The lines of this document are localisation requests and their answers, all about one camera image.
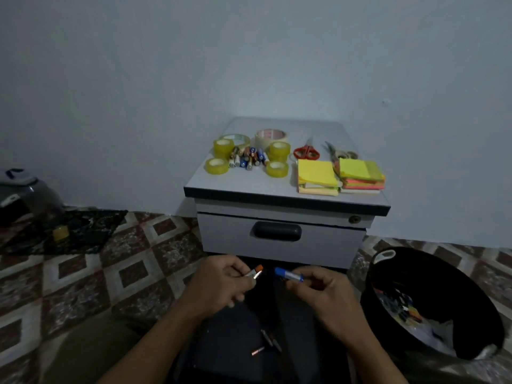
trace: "sticky note pad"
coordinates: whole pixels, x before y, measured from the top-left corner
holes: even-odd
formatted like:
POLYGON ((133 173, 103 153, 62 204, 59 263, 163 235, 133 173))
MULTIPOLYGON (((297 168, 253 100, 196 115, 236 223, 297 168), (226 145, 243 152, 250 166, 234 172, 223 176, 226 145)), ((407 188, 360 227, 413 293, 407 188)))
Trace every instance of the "sticky note pad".
POLYGON ((340 159, 339 174, 342 178, 384 180, 384 175, 382 175, 379 166, 371 160, 340 159))
POLYGON ((326 187, 338 187, 331 162, 298 160, 298 183, 315 183, 326 187))

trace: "scissors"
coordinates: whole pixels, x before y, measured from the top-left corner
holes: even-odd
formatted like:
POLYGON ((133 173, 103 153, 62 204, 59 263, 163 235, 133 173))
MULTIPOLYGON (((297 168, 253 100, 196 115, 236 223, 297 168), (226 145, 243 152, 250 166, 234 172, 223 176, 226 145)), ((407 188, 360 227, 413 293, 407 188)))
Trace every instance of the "scissors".
POLYGON ((310 137, 304 147, 293 150, 293 156, 297 159, 317 160, 320 157, 320 153, 313 148, 313 138, 310 137))
POLYGON ((331 161, 336 163, 339 161, 340 158, 342 159, 359 159, 359 155, 356 154, 354 151, 342 151, 339 149, 336 149, 334 145, 332 145, 330 142, 325 142, 327 146, 329 147, 329 152, 331 153, 331 161))

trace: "forearm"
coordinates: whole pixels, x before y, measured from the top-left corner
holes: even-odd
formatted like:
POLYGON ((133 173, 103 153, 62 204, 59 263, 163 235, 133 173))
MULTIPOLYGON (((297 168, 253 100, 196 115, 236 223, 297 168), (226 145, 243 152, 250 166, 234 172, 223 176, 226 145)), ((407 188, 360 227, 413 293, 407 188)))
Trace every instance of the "forearm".
POLYGON ((407 380, 387 352, 369 330, 369 333, 348 346, 357 373, 365 384, 406 384, 407 380))
POLYGON ((161 384, 200 320, 176 305, 97 384, 161 384))

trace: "diamond pattern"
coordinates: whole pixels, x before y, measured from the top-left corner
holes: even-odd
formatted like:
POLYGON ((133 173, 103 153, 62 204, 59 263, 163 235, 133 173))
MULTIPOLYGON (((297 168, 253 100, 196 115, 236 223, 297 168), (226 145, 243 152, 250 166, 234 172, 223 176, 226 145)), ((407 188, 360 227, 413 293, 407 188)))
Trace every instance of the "diamond pattern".
MULTIPOLYGON (((0 243, 26 224, 1 230, 0 243)), ((508 335, 497 358, 512 374, 512 252, 366 236, 347 272, 357 290, 365 288, 374 254, 392 246, 442 258, 496 302, 508 335)), ((205 257, 197 219, 143 212, 127 213, 99 254, 1 256, 0 383, 36 382, 69 331, 87 318, 160 318, 205 257)))

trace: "white wall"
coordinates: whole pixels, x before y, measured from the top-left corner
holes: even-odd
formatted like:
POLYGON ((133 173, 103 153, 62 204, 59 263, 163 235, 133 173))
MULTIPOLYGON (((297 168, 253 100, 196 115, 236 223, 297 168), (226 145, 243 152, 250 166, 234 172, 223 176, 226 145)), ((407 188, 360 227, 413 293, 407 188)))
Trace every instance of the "white wall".
POLYGON ((387 174, 371 233, 512 247, 511 34, 510 0, 0 0, 0 166, 193 213, 233 116, 339 120, 387 174))

